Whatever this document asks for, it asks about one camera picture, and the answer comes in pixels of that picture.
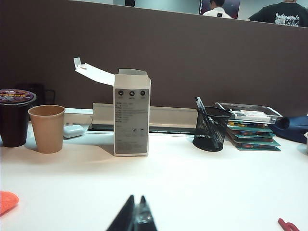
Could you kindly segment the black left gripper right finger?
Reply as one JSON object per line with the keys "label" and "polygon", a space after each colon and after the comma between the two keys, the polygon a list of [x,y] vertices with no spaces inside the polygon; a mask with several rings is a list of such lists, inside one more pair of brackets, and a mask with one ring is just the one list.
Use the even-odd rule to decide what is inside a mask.
{"label": "black left gripper right finger", "polygon": [[136,208],[135,230],[157,231],[154,218],[144,195],[141,196],[140,203]]}

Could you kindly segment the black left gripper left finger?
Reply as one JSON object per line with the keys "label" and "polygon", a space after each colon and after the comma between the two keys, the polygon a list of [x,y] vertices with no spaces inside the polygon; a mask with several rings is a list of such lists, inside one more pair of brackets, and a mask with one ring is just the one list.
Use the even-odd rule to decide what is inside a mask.
{"label": "black left gripper left finger", "polygon": [[130,195],[110,226],[107,228],[107,231],[132,231],[134,226],[134,209],[134,196]]}

